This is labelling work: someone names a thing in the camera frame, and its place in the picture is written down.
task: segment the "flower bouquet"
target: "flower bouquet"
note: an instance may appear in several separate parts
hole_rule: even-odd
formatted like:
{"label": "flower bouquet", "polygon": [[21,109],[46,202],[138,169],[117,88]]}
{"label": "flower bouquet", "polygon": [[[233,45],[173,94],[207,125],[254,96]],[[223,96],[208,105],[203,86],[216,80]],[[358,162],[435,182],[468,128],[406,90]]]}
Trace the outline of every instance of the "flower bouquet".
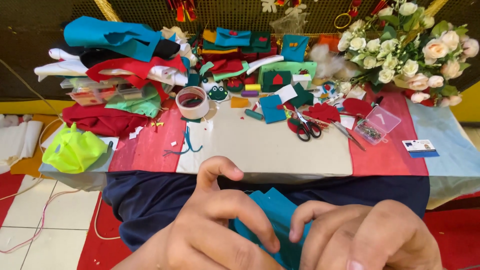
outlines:
{"label": "flower bouquet", "polygon": [[338,49],[362,69],[350,85],[370,82],[378,93],[393,82],[406,88],[404,93],[415,103],[442,107],[460,103],[449,80],[459,77],[470,66],[465,60],[479,52],[479,43],[466,35],[466,26],[446,21],[435,25],[425,8],[395,0],[342,34]]}

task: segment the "black-handled scissors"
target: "black-handled scissors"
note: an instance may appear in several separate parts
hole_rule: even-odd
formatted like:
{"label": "black-handled scissors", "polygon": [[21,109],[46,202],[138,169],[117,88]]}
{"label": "black-handled scissors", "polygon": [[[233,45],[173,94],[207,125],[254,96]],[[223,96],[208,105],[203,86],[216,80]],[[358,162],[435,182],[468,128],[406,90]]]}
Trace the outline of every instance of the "black-handled scissors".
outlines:
{"label": "black-handled scissors", "polygon": [[[310,141],[311,137],[314,137],[316,139],[320,138],[320,135],[322,135],[322,130],[320,129],[320,127],[314,122],[308,122],[307,120],[305,120],[305,118],[302,116],[302,114],[299,113],[297,108],[295,108],[295,112],[297,113],[299,120],[301,121],[300,125],[297,128],[298,138],[304,142]],[[305,135],[300,134],[301,130],[305,132]]]}

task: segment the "scissors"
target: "scissors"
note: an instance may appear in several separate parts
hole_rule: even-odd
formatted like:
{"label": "scissors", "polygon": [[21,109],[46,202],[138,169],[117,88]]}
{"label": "scissors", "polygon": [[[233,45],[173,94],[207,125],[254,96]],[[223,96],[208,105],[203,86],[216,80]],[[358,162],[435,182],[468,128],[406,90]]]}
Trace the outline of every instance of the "scissors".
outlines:
{"label": "scissors", "polygon": [[[295,112],[297,113],[299,120],[301,121],[300,125],[297,128],[297,136],[300,140],[308,142],[310,141],[311,137],[319,138],[320,135],[322,135],[322,130],[317,124],[305,120],[305,118],[302,116],[301,113],[299,113],[297,108],[295,108]],[[305,132],[307,138],[304,138],[300,135],[300,130],[303,130]]]}
{"label": "scissors", "polygon": [[349,138],[350,140],[352,140],[352,142],[354,144],[356,144],[360,149],[362,149],[363,151],[367,151],[367,149],[365,149],[353,136],[352,134],[350,134],[350,132],[348,132],[348,130],[342,126],[342,124],[340,124],[339,122],[337,121],[333,121],[332,119],[330,119],[332,121],[332,124],[338,128],[338,130],[343,133],[343,135],[345,135],[347,138]]}

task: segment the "masking tape roll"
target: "masking tape roll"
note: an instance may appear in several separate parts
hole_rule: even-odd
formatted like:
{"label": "masking tape roll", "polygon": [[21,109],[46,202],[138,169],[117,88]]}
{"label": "masking tape roll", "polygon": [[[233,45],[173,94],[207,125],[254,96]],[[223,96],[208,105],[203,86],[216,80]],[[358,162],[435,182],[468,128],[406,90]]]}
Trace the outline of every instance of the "masking tape roll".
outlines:
{"label": "masking tape roll", "polygon": [[245,85],[245,91],[260,91],[262,90],[261,85]]}
{"label": "masking tape roll", "polygon": [[[202,100],[198,102],[191,102],[191,100]],[[175,102],[183,117],[187,119],[199,119],[204,117],[210,106],[208,105],[207,93],[198,86],[189,86],[178,92]]]}

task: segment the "felt house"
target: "felt house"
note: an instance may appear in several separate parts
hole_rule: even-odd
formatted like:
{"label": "felt house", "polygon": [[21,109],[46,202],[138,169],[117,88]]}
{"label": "felt house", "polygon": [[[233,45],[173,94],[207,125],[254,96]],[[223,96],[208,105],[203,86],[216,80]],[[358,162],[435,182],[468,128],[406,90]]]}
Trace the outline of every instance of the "felt house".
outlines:
{"label": "felt house", "polygon": [[307,89],[308,84],[312,81],[310,74],[294,74],[292,75],[292,85],[300,84],[303,89]]}
{"label": "felt house", "polygon": [[272,93],[280,88],[289,85],[292,80],[290,71],[268,71],[264,73],[264,81],[262,91]]}

